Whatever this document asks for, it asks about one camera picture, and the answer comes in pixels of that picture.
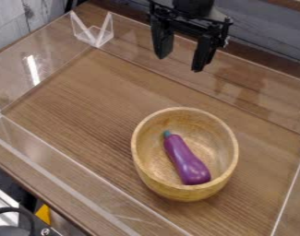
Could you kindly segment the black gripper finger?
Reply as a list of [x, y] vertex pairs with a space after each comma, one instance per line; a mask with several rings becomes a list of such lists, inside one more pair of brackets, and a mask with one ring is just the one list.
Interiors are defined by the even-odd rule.
[[193, 57], [192, 70], [200, 72], [205, 65], [213, 60], [213, 55], [217, 48], [217, 39], [210, 34], [204, 34], [197, 39], [197, 48]]
[[153, 50], [159, 59], [169, 56], [173, 51], [174, 31], [167, 21], [155, 16], [150, 17], [150, 34]]

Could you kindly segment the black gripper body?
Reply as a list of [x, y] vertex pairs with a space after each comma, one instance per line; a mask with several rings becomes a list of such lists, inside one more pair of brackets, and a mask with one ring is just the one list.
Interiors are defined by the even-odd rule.
[[193, 37], [210, 34], [217, 46], [225, 47], [233, 21], [213, 6], [214, 0], [149, 0], [150, 16], [169, 22], [170, 27]]

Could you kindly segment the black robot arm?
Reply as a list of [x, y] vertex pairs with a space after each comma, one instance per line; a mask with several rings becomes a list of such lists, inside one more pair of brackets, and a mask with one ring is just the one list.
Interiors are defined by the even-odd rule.
[[159, 59], [173, 52], [174, 33], [197, 39], [192, 70], [200, 72], [218, 48], [229, 44], [233, 20], [213, 6], [214, 0], [149, 0], [153, 50]]

